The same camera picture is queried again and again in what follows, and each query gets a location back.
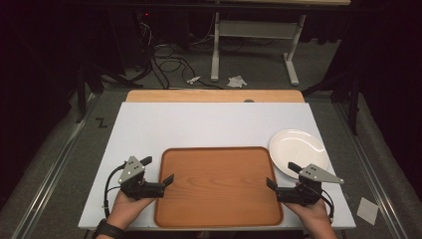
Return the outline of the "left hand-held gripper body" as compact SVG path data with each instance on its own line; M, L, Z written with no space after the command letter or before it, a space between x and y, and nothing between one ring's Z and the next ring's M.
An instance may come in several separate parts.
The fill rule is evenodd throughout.
M135 156L126 163L118 180L120 190L129 198L160 198L164 196L165 186L159 182L148 182L145 178L146 166Z

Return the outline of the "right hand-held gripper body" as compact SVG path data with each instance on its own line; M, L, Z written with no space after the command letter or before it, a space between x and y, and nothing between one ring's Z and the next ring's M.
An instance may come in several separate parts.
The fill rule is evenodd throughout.
M315 204L322 198L321 184L323 182L344 184L342 178L312 163L307 167L302 167L302 171L297 175L299 184L295 187L278 187L276 196L279 202L295 203L302 206Z

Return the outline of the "white round plate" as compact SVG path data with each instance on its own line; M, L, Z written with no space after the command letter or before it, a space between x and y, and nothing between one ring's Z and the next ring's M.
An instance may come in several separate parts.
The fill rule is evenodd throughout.
M285 129L276 133L269 143L269 154L274 165L285 175L297 179L288 168L290 162L300 167L315 164L328 168L329 157L324 144L315 136L298 129Z

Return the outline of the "brown wooden tray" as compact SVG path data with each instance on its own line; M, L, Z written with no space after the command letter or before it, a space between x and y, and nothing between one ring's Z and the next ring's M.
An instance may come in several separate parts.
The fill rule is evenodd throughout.
M276 226L284 212L267 186L275 178L268 150L250 147L170 148L160 179L173 175L155 203L161 228Z

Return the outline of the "person's right hand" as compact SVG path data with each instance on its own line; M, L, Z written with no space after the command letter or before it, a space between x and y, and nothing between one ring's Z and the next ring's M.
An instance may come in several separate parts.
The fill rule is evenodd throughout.
M321 199L315 204L307 206L295 203L286 203L286 206L299 216L303 225L310 232L324 231L331 228L325 203Z

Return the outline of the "person's left hand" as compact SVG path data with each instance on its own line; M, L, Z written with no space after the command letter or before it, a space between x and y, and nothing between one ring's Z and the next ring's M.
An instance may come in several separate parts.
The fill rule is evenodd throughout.
M106 222L121 230L126 230L129 225L136 220L142 210L154 201L154 198L142 198L135 200L127 197L120 190L116 195L112 211Z

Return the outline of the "flat white paper square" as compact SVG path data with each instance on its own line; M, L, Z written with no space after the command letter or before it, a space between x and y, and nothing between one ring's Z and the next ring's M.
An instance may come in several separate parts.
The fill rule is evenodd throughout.
M360 199L356 215L366 221L367 223L374 225L378 214L378 205L362 197Z

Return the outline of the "white table board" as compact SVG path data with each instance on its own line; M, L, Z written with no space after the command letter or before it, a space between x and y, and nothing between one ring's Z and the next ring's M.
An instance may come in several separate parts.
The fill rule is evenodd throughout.
M106 178L134 155L152 156L146 178L156 180L161 155L171 147L263 146L283 129L321 139L307 103L124 103L113 125L79 227L92 229L104 215Z

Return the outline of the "black wrist watch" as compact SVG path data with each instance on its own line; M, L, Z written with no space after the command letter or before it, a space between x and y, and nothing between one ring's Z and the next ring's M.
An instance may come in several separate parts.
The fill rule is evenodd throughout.
M99 239L101 236L110 239L124 239L125 230L128 224L125 221L109 223L105 218L100 221L95 230L92 239Z

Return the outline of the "black metal stand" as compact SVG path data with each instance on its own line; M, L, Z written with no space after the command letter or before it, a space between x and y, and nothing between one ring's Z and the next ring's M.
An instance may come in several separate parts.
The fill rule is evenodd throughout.
M82 63L77 72L77 99L79 117L77 123L80 123L88 114L88 99L86 88L89 88L93 94L101 94L104 91L101 76L106 75L116 82L132 89L142 89L143 85L136 84L123 76L107 70L94 63Z
M356 119L358 113L359 80L355 74L341 73L302 91L304 97L315 92L332 89L330 100L337 104L348 102L347 124L357 135Z

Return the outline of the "crumpled white paper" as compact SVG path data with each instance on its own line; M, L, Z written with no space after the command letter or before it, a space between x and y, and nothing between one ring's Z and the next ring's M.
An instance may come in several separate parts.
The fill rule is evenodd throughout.
M242 88L246 85L247 83L244 81L244 79L241 76L231 77L228 83L228 87L231 87L231 88Z

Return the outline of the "white-framed desk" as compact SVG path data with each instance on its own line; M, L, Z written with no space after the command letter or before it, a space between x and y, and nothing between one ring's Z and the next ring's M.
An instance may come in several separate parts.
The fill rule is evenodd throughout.
M348 6L351 0L213 0L216 4L222 3L253 3L270 4L289 7L331 7ZM283 54L283 60L288 72L292 86L300 84L293 56L297 48L299 38L302 34L307 15L301 14L296 21L287 23L265 22L253 20L221 20L220 13L214 14L214 45L211 63L211 81L219 81L220 67L220 38L240 37L240 38L260 38L275 40L290 40L290 49Z

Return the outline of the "metal floor rail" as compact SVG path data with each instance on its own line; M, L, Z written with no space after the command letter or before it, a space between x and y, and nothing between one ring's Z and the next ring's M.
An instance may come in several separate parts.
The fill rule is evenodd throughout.
M374 196L375 202L378 209L384 218L384 221L389 229L390 234L394 239L408 239L408 236L400 222L396 211L393 207L392 201L384 190L375 170L373 169L368 156L366 155L364 148L358 139L348 126L348 117L344 106L339 104L333 105L335 112L338 114L343 127L345 128L348 137L350 138L352 145L357 153L357 159L361 170L363 171L364 178Z
M73 108L48 135L8 200L19 223L10 239L29 239L70 160L70 153L99 95L71 97Z

